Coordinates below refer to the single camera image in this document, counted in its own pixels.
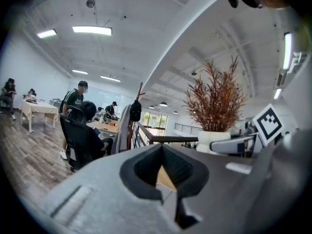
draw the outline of window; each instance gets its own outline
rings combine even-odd
[[[145,126],[153,135],[164,136],[167,120],[168,116],[143,112],[141,124]]]

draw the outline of black backpack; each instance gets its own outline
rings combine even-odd
[[[60,104],[60,107],[59,107],[59,110],[58,112],[59,113],[63,113],[63,106],[64,106],[64,101],[65,101],[65,98],[66,96],[68,95],[68,93],[70,92],[71,90],[69,90],[66,95],[64,96],[64,99],[62,100],[61,104]]]
[[[139,121],[141,119],[142,106],[138,100],[131,105],[130,108],[130,120]]]

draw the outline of wooden handrail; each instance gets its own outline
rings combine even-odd
[[[160,143],[172,143],[172,142],[195,142],[198,141],[198,137],[176,137],[176,136],[154,136],[150,131],[148,131],[140,122],[136,122],[138,127],[149,139],[150,144],[154,142]]]

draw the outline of wooden floor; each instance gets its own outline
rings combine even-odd
[[[59,152],[63,132],[59,121],[43,125],[43,114],[35,114],[33,133],[28,121],[21,126],[20,113],[13,121],[9,113],[0,116],[0,159],[3,169],[18,195],[38,205],[43,197],[72,172]]]

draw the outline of white planter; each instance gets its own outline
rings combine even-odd
[[[196,151],[207,153],[207,154],[215,154],[218,155],[218,153],[215,153],[210,150],[210,143],[213,141],[218,140],[225,140],[230,139],[231,134],[228,132],[205,132],[202,131],[198,134],[198,142],[199,145],[196,148]]]

